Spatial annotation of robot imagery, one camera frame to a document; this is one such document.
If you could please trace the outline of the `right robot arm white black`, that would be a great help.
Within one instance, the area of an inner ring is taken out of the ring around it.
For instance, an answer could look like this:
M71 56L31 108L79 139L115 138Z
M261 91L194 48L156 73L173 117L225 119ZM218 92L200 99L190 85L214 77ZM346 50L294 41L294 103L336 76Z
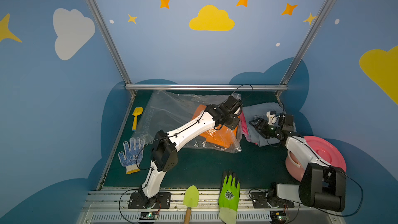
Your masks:
M257 118L249 124L265 139L276 138L294 154L305 169L299 185L276 184L271 186L268 199L271 205L277 201L291 201L304 206L335 212L345 208L346 175L343 169L333 167L322 159L307 143L305 138L294 131L293 116Z

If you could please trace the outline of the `clear plastic vacuum bag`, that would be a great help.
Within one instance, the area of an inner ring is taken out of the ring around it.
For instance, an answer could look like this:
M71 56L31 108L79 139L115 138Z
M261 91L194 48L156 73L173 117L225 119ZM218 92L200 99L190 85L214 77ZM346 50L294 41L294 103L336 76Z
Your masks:
M175 130L197 118L207 105L219 105L225 102L227 98L228 95L225 93L198 95L177 94L161 90L153 91L150 94L147 105L144 107L144 112L141 115L140 121L137 124L137 129L132 134L132 137L144 139L148 144L154 140L154 136L158 131L163 130L167 133L168 131ZM239 141L238 152L241 152L241 124L237 127L238 131L236 137ZM194 148L191 147L189 143L184 147L191 149L207 149Z

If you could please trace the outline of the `pink trousers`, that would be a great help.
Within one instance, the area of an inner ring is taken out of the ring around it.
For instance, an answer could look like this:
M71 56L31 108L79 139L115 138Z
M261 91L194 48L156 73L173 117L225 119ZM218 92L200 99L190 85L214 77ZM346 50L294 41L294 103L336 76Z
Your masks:
M244 116L244 113L241 113L239 118L240 118L240 123L241 123L241 126L242 126L243 135L245 136L245 138L246 138L246 140L248 142L252 143L251 136L250 136L249 131L248 131L247 122L246 122L246 118Z

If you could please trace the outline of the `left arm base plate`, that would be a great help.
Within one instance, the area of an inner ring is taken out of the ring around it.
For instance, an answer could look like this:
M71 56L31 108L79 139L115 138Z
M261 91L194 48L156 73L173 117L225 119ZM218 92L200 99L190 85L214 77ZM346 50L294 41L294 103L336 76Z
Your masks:
M139 192L130 195L128 209L169 209L171 204L171 193L160 192L152 198L146 198Z

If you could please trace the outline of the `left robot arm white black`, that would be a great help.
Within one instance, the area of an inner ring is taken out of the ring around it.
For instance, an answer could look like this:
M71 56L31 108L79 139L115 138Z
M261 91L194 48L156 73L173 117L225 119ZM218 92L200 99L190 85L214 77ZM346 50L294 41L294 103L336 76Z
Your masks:
M240 119L241 105L208 105L199 116L173 131L159 131L151 149L148 175L139 187L140 203L144 208L152 207L158 198L160 185L166 173L178 163L178 152L192 139L218 126L233 130Z

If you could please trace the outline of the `light blue jeans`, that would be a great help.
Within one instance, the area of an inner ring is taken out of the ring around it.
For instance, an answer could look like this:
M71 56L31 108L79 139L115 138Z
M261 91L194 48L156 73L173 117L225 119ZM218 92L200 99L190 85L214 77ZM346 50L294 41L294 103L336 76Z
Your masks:
M250 136L250 138L247 138L247 140L251 143L257 144L259 147L268 145L277 146L277 144L279 143L279 139L277 138L271 137L269 139L265 139L249 123L250 121L259 118L263 118L265 121L268 121L267 112L276 112L276 120L273 120L273 124L275 127L278 127L279 116L286 115L286 113L283 112L283 108L280 107L277 103L262 103L243 107L243 114L245 116L246 125Z

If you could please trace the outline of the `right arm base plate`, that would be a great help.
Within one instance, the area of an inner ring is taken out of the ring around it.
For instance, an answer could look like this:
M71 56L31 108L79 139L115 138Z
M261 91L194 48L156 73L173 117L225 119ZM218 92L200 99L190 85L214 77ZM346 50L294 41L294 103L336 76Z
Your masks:
M251 192L249 197L252 200L254 208L294 208L292 201L284 200L278 197L269 196L268 192Z

